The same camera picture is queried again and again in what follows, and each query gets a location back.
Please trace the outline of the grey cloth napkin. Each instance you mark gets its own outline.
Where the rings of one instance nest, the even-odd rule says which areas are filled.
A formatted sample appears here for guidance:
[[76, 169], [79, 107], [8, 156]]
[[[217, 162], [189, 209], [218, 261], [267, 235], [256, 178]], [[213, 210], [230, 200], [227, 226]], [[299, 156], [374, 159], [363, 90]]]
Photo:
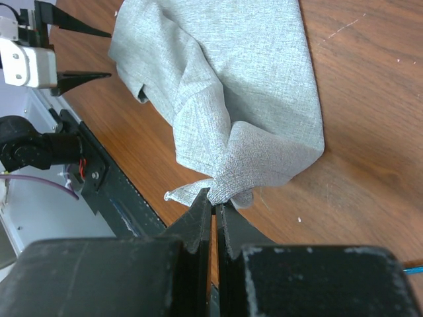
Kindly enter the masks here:
[[124, 1], [109, 56], [139, 102], [171, 125], [177, 163], [204, 179], [168, 191], [247, 208], [324, 152], [297, 1]]

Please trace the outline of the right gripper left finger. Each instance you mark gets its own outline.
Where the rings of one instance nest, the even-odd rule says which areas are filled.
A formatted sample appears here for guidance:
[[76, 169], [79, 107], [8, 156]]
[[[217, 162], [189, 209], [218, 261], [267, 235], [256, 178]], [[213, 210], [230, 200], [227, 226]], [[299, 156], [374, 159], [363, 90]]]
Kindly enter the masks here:
[[163, 237], [181, 243], [173, 269], [171, 316], [209, 316], [211, 291], [212, 205], [208, 189], [195, 200]]

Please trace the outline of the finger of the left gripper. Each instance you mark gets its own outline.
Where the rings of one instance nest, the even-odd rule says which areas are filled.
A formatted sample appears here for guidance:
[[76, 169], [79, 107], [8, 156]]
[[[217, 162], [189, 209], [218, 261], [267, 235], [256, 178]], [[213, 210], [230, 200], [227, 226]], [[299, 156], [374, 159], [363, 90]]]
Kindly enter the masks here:
[[90, 71], [61, 71], [57, 72], [58, 82], [51, 88], [51, 96], [61, 96], [69, 90], [96, 79], [109, 78], [111, 73]]
[[51, 3], [35, 1], [34, 8], [40, 21], [58, 28], [100, 37], [111, 37], [110, 33], [93, 28], [81, 20], [69, 15]]

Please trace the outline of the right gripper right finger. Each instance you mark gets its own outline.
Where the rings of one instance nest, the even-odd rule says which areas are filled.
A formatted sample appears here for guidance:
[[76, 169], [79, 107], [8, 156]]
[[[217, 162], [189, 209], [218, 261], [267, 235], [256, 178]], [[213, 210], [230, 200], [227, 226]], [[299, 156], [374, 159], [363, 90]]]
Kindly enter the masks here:
[[216, 206], [219, 307], [221, 316], [250, 316], [255, 287], [243, 248], [260, 252], [274, 241], [244, 218], [232, 203]]

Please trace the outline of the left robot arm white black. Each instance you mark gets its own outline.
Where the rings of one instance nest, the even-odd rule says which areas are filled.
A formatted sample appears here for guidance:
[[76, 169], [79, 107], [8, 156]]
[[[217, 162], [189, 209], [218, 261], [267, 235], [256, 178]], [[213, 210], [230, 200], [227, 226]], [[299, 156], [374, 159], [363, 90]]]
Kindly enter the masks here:
[[[32, 10], [13, 10], [1, 17], [1, 69], [8, 85], [47, 89], [53, 97], [109, 73], [58, 71], [48, 26], [109, 38], [103, 32], [67, 14], [55, 5], [35, 1]], [[47, 170], [53, 165], [76, 164], [83, 157], [80, 138], [73, 133], [40, 133], [24, 117], [1, 118], [1, 163], [8, 172], [26, 166]]]

